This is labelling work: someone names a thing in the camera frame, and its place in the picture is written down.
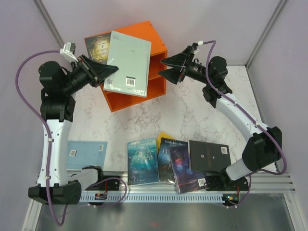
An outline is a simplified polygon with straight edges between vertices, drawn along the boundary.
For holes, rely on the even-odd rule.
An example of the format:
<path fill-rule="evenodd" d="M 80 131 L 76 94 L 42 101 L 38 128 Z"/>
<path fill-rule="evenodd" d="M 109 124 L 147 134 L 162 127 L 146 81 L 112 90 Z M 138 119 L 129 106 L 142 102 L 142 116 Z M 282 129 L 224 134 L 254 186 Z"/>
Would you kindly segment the green fantasy cover book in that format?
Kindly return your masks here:
<path fill-rule="evenodd" d="M 84 38 L 90 59 L 107 64 L 111 32 Z"/>

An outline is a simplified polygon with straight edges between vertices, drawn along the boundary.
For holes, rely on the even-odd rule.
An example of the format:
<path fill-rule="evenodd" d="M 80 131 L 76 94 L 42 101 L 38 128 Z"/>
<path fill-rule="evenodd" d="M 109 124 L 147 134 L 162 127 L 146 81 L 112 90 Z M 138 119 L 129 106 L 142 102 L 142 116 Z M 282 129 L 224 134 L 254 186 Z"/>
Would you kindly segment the grey book with barcode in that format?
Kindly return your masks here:
<path fill-rule="evenodd" d="M 111 32 L 107 64 L 118 70 L 105 81 L 105 91 L 147 97 L 151 42 Z"/>

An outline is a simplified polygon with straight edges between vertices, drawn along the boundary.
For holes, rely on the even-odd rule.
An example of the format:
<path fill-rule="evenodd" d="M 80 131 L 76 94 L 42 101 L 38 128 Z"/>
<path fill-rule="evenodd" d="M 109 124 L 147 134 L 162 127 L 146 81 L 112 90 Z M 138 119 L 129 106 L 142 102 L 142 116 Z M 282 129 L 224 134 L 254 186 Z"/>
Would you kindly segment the teal ocean cover book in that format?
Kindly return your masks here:
<path fill-rule="evenodd" d="M 144 139 L 127 144 L 128 185 L 159 182 L 156 139 Z"/>

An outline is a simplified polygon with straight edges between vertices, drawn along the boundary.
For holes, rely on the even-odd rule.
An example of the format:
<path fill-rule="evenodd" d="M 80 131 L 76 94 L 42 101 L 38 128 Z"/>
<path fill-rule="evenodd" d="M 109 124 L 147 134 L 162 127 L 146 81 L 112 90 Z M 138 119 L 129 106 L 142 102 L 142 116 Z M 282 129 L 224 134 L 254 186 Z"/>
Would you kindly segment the dark blue Wuthering Heights book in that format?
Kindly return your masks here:
<path fill-rule="evenodd" d="M 174 140 L 170 138 L 161 138 L 158 151 L 158 175 L 159 181 L 167 184 L 175 184 L 173 170 L 171 166 L 169 148 L 170 147 L 188 147 L 185 141 Z"/>

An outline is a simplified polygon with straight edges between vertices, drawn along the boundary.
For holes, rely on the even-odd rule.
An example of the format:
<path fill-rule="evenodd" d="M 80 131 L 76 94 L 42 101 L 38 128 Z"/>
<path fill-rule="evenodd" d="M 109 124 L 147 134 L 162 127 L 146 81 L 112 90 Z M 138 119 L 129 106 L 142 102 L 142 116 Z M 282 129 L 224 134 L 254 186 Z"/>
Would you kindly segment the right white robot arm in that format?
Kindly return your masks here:
<path fill-rule="evenodd" d="M 246 146 L 240 160 L 228 166 L 220 179 L 223 188 L 229 190 L 237 180 L 266 170 L 266 166 L 286 161 L 282 151 L 282 131 L 278 127 L 269 127 L 258 121 L 238 101 L 227 86 L 225 77 L 228 74 L 227 61 L 220 56 L 208 56 L 205 65 L 195 59 L 198 43 L 193 43 L 182 52 L 160 60 L 166 70 L 159 75 L 173 84 L 190 77 L 205 85 L 203 96 L 214 108 L 223 113 L 241 132 Z"/>

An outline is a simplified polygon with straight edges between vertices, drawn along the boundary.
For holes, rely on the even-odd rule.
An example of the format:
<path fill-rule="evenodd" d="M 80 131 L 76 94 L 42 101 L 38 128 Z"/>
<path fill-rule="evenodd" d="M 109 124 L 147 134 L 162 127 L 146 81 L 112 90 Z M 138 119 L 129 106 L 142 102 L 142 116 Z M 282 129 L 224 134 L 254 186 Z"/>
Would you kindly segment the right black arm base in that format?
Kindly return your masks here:
<path fill-rule="evenodd" d="M 206 173 L 204 189 L 207 191 L 247 191 L 248 180 L 245 177 L 231 180 L 226 174 Z"/>

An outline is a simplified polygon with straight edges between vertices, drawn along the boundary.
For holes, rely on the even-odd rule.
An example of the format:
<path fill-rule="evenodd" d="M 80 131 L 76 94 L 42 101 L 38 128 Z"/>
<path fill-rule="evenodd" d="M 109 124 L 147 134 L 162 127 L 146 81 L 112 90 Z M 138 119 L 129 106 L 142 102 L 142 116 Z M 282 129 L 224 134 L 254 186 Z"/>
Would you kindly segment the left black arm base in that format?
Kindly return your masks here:
<path fill-rule="evenodd" d="M 98 174 L 97 183 L 100 184 L 90 184 L 85 190 L 86 191 L 103 191 L 107 193 L 108 191 L 119 191 L 120 186 L 120 176 L 117 175 L 104 175 L 104 172 L 100 166 L 88 166 L 85 169 L 95 169 Z"/>

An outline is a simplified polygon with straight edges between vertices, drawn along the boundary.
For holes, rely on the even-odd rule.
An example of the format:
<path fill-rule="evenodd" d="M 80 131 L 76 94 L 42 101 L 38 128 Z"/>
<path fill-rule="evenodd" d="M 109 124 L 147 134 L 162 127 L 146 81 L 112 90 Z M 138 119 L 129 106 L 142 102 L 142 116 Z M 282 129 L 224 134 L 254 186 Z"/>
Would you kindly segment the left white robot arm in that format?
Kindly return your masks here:
<path fill-rule="evenodd" d="M 42 64 L 39 71 L 41 90 L 40 116 L 44 130 L 41 170 L 36 186 L 28 197 L 45 205 L 76 205 L 84 189 L 100 190 L 105 186 L 101 167 L 84 167 L 68 178 L 67 144 L 76 101 L 74 93 L 86 85 L 98 87 L 119 68 L 92 61 L 85 55 L 77 58 L 76 67 L 65 73 L 56 61 Z"/>

